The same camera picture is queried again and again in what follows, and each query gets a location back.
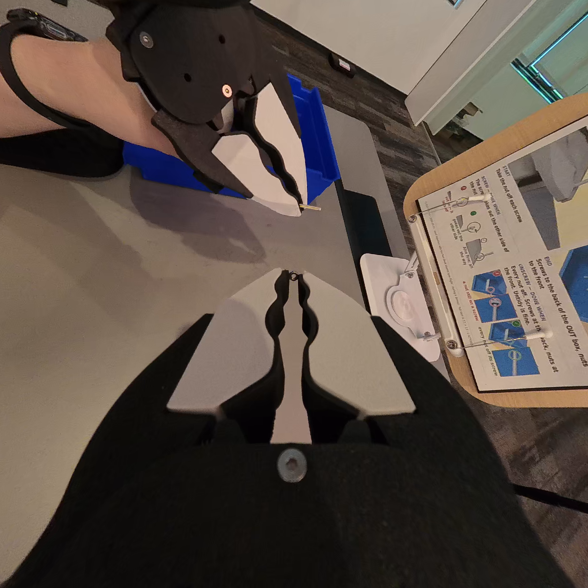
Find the black floor box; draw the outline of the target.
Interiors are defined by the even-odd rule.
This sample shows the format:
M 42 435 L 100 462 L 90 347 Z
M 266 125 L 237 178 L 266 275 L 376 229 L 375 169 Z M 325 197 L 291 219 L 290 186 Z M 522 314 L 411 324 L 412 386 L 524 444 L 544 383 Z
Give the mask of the black floor box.
M 328 62 L 333 70 L 341 73 L 342 75 L 344 75 L 350 79 L 353 79 L 355 77 L 356 66 L 353 63 L 346 60 L 341 55 L 336 54 L 332 51 L 329 52 Z

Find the blue plastic bin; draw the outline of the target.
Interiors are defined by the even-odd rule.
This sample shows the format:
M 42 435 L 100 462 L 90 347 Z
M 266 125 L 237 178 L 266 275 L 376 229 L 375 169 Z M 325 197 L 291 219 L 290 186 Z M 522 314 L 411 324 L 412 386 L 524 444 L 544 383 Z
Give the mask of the blue plastic bin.
M 341 177 L 325 110 L 318 88 L 306 89 L 301 80 L 288 74 L 295 100 L 307 177 L 307 203 L 311 205 Z M 210 192 L 181 160 L 132 143 L 123 145 L 123 163 L 137 169 L 144 180 Z

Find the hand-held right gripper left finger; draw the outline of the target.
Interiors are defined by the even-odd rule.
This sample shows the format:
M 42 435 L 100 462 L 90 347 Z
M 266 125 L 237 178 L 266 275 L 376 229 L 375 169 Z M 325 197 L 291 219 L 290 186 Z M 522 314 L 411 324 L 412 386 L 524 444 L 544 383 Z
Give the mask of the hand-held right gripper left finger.
M 167 409 L 235 421 L 249 443 L 270 442 L 285 386 L 279 336 L 290 273 L 271 270 L 223 301 Z

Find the black wrist band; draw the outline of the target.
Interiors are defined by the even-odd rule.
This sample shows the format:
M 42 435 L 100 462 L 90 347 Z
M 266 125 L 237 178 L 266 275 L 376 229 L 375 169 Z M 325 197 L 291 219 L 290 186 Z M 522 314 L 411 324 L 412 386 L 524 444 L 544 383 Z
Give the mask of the black wrist band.
M 87 135 L 103 135 L 104 131 L 92 123 L 61 113 L 36 99 L 22 83 L 12 61 L 12 42 L 21 35 L 58 42 L 85 43 L 88 39 L 31 9 L 11 9 L 6 18 L 7 23 L 1 26 L 1 74 L 12 92 L 27 107 L 60 127 Z

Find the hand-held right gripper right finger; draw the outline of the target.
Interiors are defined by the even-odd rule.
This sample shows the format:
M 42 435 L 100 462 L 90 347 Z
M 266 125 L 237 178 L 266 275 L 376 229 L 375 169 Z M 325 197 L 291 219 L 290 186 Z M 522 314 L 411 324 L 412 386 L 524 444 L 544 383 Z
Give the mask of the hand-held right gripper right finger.
M 413 414 L 415 403 L 363 305 L 309 272 L 299 275 L 298 293 L 312 442 L 338 442 L 350 422 Z

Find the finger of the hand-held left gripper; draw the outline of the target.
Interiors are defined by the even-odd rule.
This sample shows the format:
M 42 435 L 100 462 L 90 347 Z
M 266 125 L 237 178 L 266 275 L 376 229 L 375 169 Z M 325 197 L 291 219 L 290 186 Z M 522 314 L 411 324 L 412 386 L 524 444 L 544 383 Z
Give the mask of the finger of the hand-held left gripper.
M 285 192 L 307 205 L 307 175 L 302 140 L 273 84 L 239 98 L 239 129 L 252 138 L 268 172 Z
M 301 216 L 298 200 L 263 164 L 260 151 L 250 136 L 221 136 L 212 154 L 251 193 L 253 202 L 286 217 Z

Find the glass partition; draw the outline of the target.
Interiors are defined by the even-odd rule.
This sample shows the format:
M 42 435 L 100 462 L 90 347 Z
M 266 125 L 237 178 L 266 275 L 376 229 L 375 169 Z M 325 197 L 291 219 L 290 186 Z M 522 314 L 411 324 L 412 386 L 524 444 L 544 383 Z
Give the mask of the glass partition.
M 587 12 L 548 40 L 527 47 L 511 69 L 548 104 L 586 93 Z

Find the person's left forearm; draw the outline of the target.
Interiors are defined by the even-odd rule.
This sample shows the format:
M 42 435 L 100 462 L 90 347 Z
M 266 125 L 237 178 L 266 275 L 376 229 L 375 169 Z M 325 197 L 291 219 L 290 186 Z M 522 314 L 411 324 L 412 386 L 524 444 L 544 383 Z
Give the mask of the person's left forearm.
M 26 90 L 46 107 L 130 143 L 177 153 L 152 125 L 155 111 L 139 86 L 124 80 L 119 52 L 106 39 L 59 42 L 19 35 L 11 58 Z

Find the white stand base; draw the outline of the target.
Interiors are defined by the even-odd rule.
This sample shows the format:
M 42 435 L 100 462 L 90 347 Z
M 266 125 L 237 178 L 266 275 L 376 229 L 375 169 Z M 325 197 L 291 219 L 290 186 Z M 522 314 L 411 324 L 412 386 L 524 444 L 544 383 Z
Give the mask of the white stand base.
M 464 357 L 465 349 L 436 273 L 423 222 L 414 215 L 409 223 L 416 238 L 410 259 L 372 253 L 360 257 L 370 313 L 429 362 L 439 359 L 442 348 L 453 357 Z

